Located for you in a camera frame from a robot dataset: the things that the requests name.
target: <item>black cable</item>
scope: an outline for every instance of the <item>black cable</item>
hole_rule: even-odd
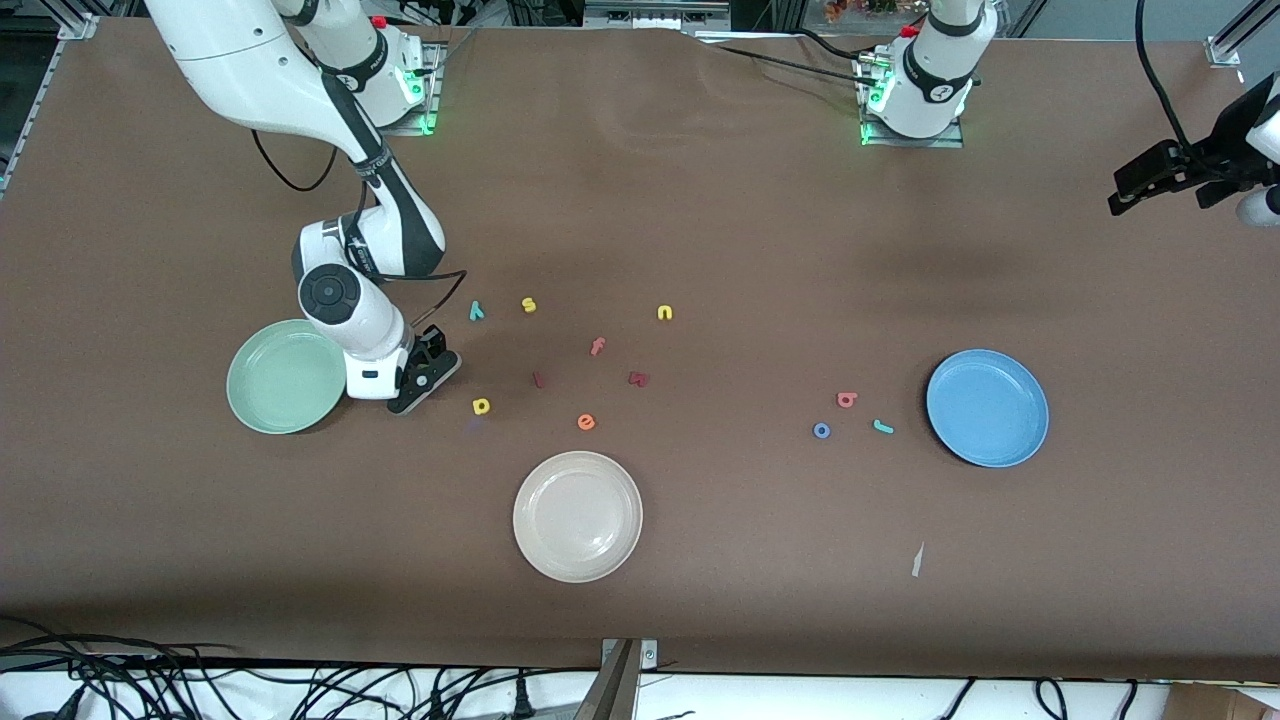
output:
[[[439,275],[431,275],[431,278],[429,278],[429,279],[442,279],[443,281],[445,278],[457,278],[457,279],[453,281],[453,284],[449,286],[449,291],[444,293],[444,297],[442,297],[439,300],[439,302],[436,302],[435,305],[431,305],[430,307],[428,307],[425,313],[422,313],[421,315],[419,315],[417,318],[415,318],[412,323],[410,323],[411,328],[417,329],[417,327],[421,325],[424,322],[426,322],[428,318],[430,318],[431,315],[434,315],[436,310],[439,310],[440,307],[444,307],[444,304],[448,302],[451,297],[453,297],[453,293],[457,292],[458,286],[462,284],[462,281],[467,279],[467,272],[466,270],[454,270],[452,273],[443,273],[443,274],[439,274]]]
[[[259,155],[261,155],[262,159],[266,160],[266,167],[271,168],[271,172],[275,173],[275,177],[280,178],[280,182],[283,182],[284,184],[289,186],[292,190],[296,190],[298,192],[311,192],[312,190],[320,187],[320,184],[324,183],[325,178],[329,177],[329,170],[333,169],[334,159],[338,158],[338,146],[334,146],[333,150],[329,151],[329,164],[324,167],[324,172],[320,173],[320,177],[316,178],[316,182],[306,187],[302,187],[301,184],[296,184],[293,181],[284,177],[284,173],[280,172],[280,168],[275,167],[275,163],[271,161],[271,156],[268,155],[266,149],[262,147],[262,140],[257,136],[257,131],[251,129],[248,132],[253,136],[253,145],[257,147]]]
[[[511,710],[511,720],[529,720],[538,715],[534,703],[529,702],[529,683],[525,682],[525,671],[516,671],[516,703]]]
[[[79,715],[79,702],[84,698],[86,689],[87,688],[84,685],[76,688],[76,691],[68,696],[67,702],[64,702],[63,706],[54,712],[52,720],[76,720],[76,716]]]
[[[1165,86],[1156,77],[1156,69],[1151,65],[1151,58],[1147,55],[1147,36],[1144,31],[1144,17],[1147,12],[1147,0],[1138,0],[1138,5],[1134,9],[1134,23],[1133,23],[1133,37],[1134,45],[1138,49],[1138,63],[1142,64],[1142,72],[1147,76],[1147,82],[1151,83],[1151,88],[1156,91],[1156,99],[1160,100],[1160,108],[1165,111],[1165,118],[1169,120],[1169,126],[1174,128],[1174,137],[1178,140],[1178,146],[1181,149],[1187,159],[1192,161],[1197,168],[1199,168],[1206,174],[1213,176],[1220,181],[1238,182],[1235,178],[1216,168],[1210,168],[1201,158],[1199,151],[1194,145],[1187,138],[1187,132],[1183,129],[1181,120],[1178,119],[1178,113],[1174,110],[1174,104],[1169,99],[1169,92],[1165,91]]]
[[[754,58],[756,60],[764,60],[765,63],[774,63],[778,65],[785,65],[787,68],[795,68],[797,70],[805,70],[809,73],[815,73],[819,76],[827,76],[840,79],[847,79],[850,82],[856,82],[859,85],[876,85],[876,81],[869,77],[856,77],[846,73],[837,73],[835,70],[827,70],[823,68],[814,68],[813,65],[801,65],[800,63],[792,63],[791,60],[783,60],[781,58],[771,58],[768,55],[760,55],[759,53],[751,53],[749,50],[739,50],[737,47],[726,47],[723,45],[717,45],[721,50],[726,53],[732,53],[735,55],[742,55],[744,58]]]
[[[407,670],[408,670],[407,667],[397,667],[397,669],[392,670],[390,673],[388,673],[388,674],[385,674],[385,675],[375,679],[374,682],[369,683],[367,685],[360,688],[356,692],[360,693],[361,696],[364,696],[369,691],[374,689],[375,685],[385,683],[387,680],[394,678],[396,675],[399,675],[401,673],[406,673]],[[339,705],[332,712],[326,712],[325,714],[325,720],[337,720],[338,716],[342,714],[343,710],[347,710],[348,707],[352,707],[352,706],[358,705],[361,702],[364,702],[362,698],[357,698],[356,694],[352,694],[351,697],[347,698],[346,702],[343,702],[342,705]],[[404,708],[401,707],[399,705],[396,706],[396,710],[399,711],[399,712],[404,712]]]
[[[969,678],[968,680],[965,680],[964,687],[960,688],[960,692],[956,693],[955,700],[951,701],[951,707],[947,708],[946,714],[938,717],[938,720],[951,720],[952,717],[955,717],[956,712],[960,710],[960,703],[964,702],[964,696],[969,694],[969,691],[973,689],[973,684],[977,682],[978,678]]]
[[[823,38],[820,35],[818,35],[817,32],[814,32],[814,31],[812,31],[809,28],[797,27],[794,31],[791,31],[791,33],[792,35],[803,35],[803,36],[808,37],[809,40],[817,42],[823,50],[826,50],[827,53],[831,53],[832,55],[835,55],[837,58],[844,58],[846,60],[856,60],[858,59],[858,53],[850,53],[849,50],[841,50],[840,47],[836,47],[835,45],[827,42],[826,38]]]
[[[407,673],[404,675],[404,679],[408,680],[408,691],[410,691],[408,706],[413,707],[415,705],[417,705],[417,683],[413,680],[412,673]]]
[[[1124,697],[1124,702],[1120,705],[1120,715],[1116,715],[1116,720],[1125,720],[1129,717],[1129,708],[1133,707],[1133,700],[1138,697],[1138,680],[1128,680],[1129,692]]]
[[[1061,711],[1061,715],[1050,710],[1048,703],[1044,702],[1044,696],[1041,693],[1041,691],[1046,684],[1052,687],[1053,692],[1057,693],[1057,707]],[[1059,685],[1057,680],[1053,680],[1051,678],[1036,680],[1036,702],[1039,703],[1041,710],[1044,711],[1044,715],[1048,715],[1053,720],[1066,720],[1066,697],[1062,694],[1062,685]]]
[[[239,715],[223,694],[215,680],[220,680],[234,673],[248,673],[271,683],[280,684],[307,684],[307,694],[294,710],[297,717],[305,716],[308,710],[320,703],[329,693],[346,696],[346,702],[340,705],[332,716],[337,716],[344,708],[360,702],[375,702],[383,707],[384,715],[390,720],[389,712],[394,710],[403,714],[403,707],[383,697],[367,694],[367,691],[378,683],[385,682],[399,673],[407,673],[411,665],[385,665],[385,664],[343,664],[328,678],[319,676],[319,669],[311,679],[293,680],[289,678],[275,678],[257,673],[248,667],[233,667],[216,678],[210,675],[200,653],[202,647],[229,647],[216,643],[174,643],[161,644],[138,638],[122,638],[115,635],[90,634],[90,633],[55,633],[45,625],[0,614],[0,621],[15,623],[41,633],[40,637],[18,641],[6,647],[0,647],[0,657],[28,657],[32,662],[0,669],[0,674],[14,671],[31,671],[51,667],[65,667],[68,676],[81,683],[81,694],[92,692],[104,698],[108,703],[110,717],[116,720],[192,720],[205,716],[196,700],[192,688],[193,683],[204,682],[218,697],[219,703],[228,715],[239,720]],[[141,648],[155,652],[155,657],[95,655],[88,651],[87,643],[110,643],[132,648]],[[186,664],[195,664],[198,675],[192,675]],[[366,687],[352,691],[340,683],[356,676],[360,673],[372,669],[390,670],[383,676],[369,683]],[[111,691],[110,685],[125,685],[134,692],[137,702],[142,707],[142,715],[134,715]]]
[[[580,673],[580,671],[582,671],[582,669],[579,669],[579,667],[547,667],[547,669],[543,669],[543,670],[525,670],[524,675],[525,675],[525,678],[532,678],[532,676],[536,676],[536,675],[553,675],[556,673]],[[457,693],[457,696],[448,698],[448,701],[453,701],[454,698],[457,698],[458,701],[461,701],[461,698],[458,696],[465,696],[467,693],[472,693],[472,692],[476,692],[476,691],[483,691],[485,688],[492,688],[493,685],[500,685],[503,683],[509,683],[509,682],[515,680],[516,676],[517,675],[507,675],[504,678],[494,678],[493,680],[485,680],[484,683],[480,683],[477,685],[468,685],[465,692]]]
[[[433,73],[440,72],[440,68],[443,68],[444,65],[448,65],[449,60],[453,59],[453,56],[457,55],[463,47],[466,47],[467,41],[471,40],[471,37],[475,33],[476,33],[476,28],[471,28],[471,29],[467,31],[466,35],[462,36],[462,40],[460,40],[457,45],[454,45],[453,47],[447,47],[445,49],[445,54],[444,54],[444,59],[440,60],[439,65],[435,65],[434,68],[431,68],[431,72]]]
[[[1021,29],[1016,31],[1016,35],[1014,35],[1014,37],[1027,37],[1027,33],[1030,32],[1032,26],[1036,24],[1036,20],[1039,19],[1039,14],[1044,12],[1044,8],[1048,5],[1048,0],[1038,0],[1038,1],[1039,5],[1028,9],[1028,12],[1030,12],[1030,18],[1025,23],[1023,23],[1021,20],[1023,18],[1027,17],[1027,12],[1023,13],[1023,18],[1018,18],[1018,24],[1021,24],[1023,27]]]
[[[424,700],[422,702],[415,705],[413,707],[410,707],[408,711],[402,716],[403,720],[412,720],[413,714],[422,710],[424,707],[426,708],[426,714],[424,716],[428,720],[444,720],[445,703],[442,700],[442,694],[448,692],[449,688],[453,688],[458,683],[466,682],[470,676],[477,673],[486,673],[488,670],[489,670],[488,667],[472,670],[471,673],[463,674],[457,680],[453,680],[452,683],[448,683],[442,688],[440,678],[444,675],[444,669],[440,669],[440,671],[435,674],[435,682],[431,684],[431,694],[429,694],[426,700]]]
[[[449,711],[444,714],[444,720],[453,720],[453,717],[458,714],[458,708],[462,707],[462,701],[466,700],[467,693],[476,687],[476,683],[480,682],[480,678],[484,678],[488,671],[489,670],[480,670],[471,675],[471,680],[467,682],[466,687],[451,698],[453,700],[453,705],[449,707]]]

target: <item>black clamp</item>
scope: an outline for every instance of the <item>black clamp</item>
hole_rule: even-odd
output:
[[[408,361],[397,383],[399,395],[387,401],[387,409],[396,415],[408,413],[452,375],[461,363],[458,354],[445,346],[440,328],[428,327],[422,337],[413,341]]]
[[[1260,184],[1280,184],[1280,165],[1245,140],[1251,128],[1280,111],[1280,101],[1271,96],[1277,77],[1260,82],[1224,108],[1204,140],[1189,147],[1176,140],[1161,140],[1125,163],[1114,174],[1116,191],[1107,197],[1111,214],[1120,215],[1149,197],[1193,187],[1197,204],[1208,209]]]

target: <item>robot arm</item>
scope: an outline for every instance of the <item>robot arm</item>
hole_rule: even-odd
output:
[[[919,35],[899,37],[890,55],[883,90],[867,109],[893,132],[927,138],[947,129],[964,111],[978,67],[996,35],[991,0],[934,0]]]
[[[360,0],[271,0],[284,22],[315,53],[325,74],[347,86],[378,127],[387,127],[425,100],[422,41],[383,23],[375,28]]]
[[[1116,192],[1107,199],[1112,215],[1138,202],[1196,188],[1201,208],[1212,208],[1251,192],[1236,206],[1248,225],[1280,224],[1280,73],[1253,86],[1228,105],[1208,137],[1184,149],[1162,140],[1115,172]]]
[[[447,354],[447,368],[435,363],[444,354],[443,336],[424,347],[425,337],[415,337],[370,278],[429,275],[444,255],[435,214],[351,90],[293,45],[270,0],[147,5],[187,82],[211,110],[248,128],[333,143],[372,188],[376,208],[302,229],[294,279],[307,319],[343,348],[347,393],[408,411],[452,374],[457,356]],[[406,395],[410,375],[431,382]]]

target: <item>metal frame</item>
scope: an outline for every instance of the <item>metal frame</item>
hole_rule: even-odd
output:
[[[1027,33],[1030,32],[1032,26],[1036,24],[1036,20],[1039,19],[1041,13],[1047,6],[1048,0],[1032,0],[1030,5],[1018,15],[1018,20],[1005,31],[1005,37],[1027,37]]]
[[[604,641],[600,646],[600,666],[603,667],[605,662],[609,661],[609,652],[621,641]],[[644,638],[640,641],[640,669],[641,670],[657,670],[658,669],[658,639],[657,638]]]
[[[1204,54],[1215,68],[1240,64],[1240,47],[1280,14],[1280,0],[1251,0],[1222,29],[1204,41]]]
[[[591,682],[573,720],[632,720],[640,689],[640,664],[645,659],[644,642],[654,643],[649,660],[657,662],[657,641],[604,641],[604,666]]]
[[[49,83],[54,79],[54,70],[58,68],[58,61],[63,58],[67,42],[65,40],[58,42],[58,47],[54,49],[54,56],[49,59],[49,68],[45,69],[45,77],[40,79],[40,90],[36,91],[36,100],[32,101],[31,110],[27,111],[27,119],[22,123],[22,132],[18,133],[18,142],[13,143],[13,155],[9,158],[9,164],[4,168],[4,178],[0,179],[0,199],[9,190],[9,178],[13,177],[13,170],[18,167],[18,156],[22,155],[23,146],[27,145],[31,126],[35,124],[36,113],[40,111],[40,105],[45,101],[45,92],[49,91]]]
[[[118,15],[131,9],[125,0],[40,0],[58,22],[58,40],[87,40],[97,29],[99,15]]]
[[[586,0],[582,27],[728,32],[730,5],[728,0]]]

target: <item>blue plate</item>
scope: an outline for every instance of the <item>blue plate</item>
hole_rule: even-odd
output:
[[[933,372],[925,395],[938,438],[983,468],[1023,462],[1048,434],[1048,401],[1030,370],[995,350],[965,350]]]

